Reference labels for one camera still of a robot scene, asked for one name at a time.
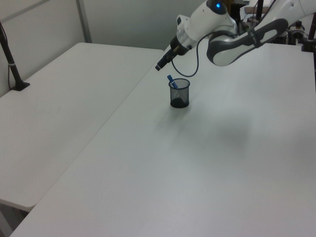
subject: robotic arm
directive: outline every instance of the robotic arm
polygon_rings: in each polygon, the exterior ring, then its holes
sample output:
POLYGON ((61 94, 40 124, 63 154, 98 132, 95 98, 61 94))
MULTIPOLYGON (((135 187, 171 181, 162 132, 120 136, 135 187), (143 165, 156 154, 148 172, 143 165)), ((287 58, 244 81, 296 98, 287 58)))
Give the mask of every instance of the robotic arm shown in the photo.
POLYGON ((176 37, 171 49, 157 63, 159 71, 177 55, 184 55, 208 33, 215 34, 207 49, 208 59, 218 66, 226 66, 242 55, 259 48, 285 32, 296 20, 316 12, 315 0, 276 0, 262 22, 247 33, 237 36, 237 26, 220 0, 207 0, 191 18, 179 15, 176 37))

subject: white table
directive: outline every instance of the white table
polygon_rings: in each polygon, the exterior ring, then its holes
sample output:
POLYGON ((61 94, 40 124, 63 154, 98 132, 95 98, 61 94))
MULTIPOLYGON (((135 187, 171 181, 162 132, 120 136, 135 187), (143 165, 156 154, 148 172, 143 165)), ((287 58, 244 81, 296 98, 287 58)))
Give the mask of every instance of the white table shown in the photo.
POLYGON ((267 44, 216 67, 206 45, 187 108, 152 68, 12 237, 314 236, 313 55, 267 44))
POLYGON ((0 203, 31 210, 161 54, 79 43, 0 98, 0 203))

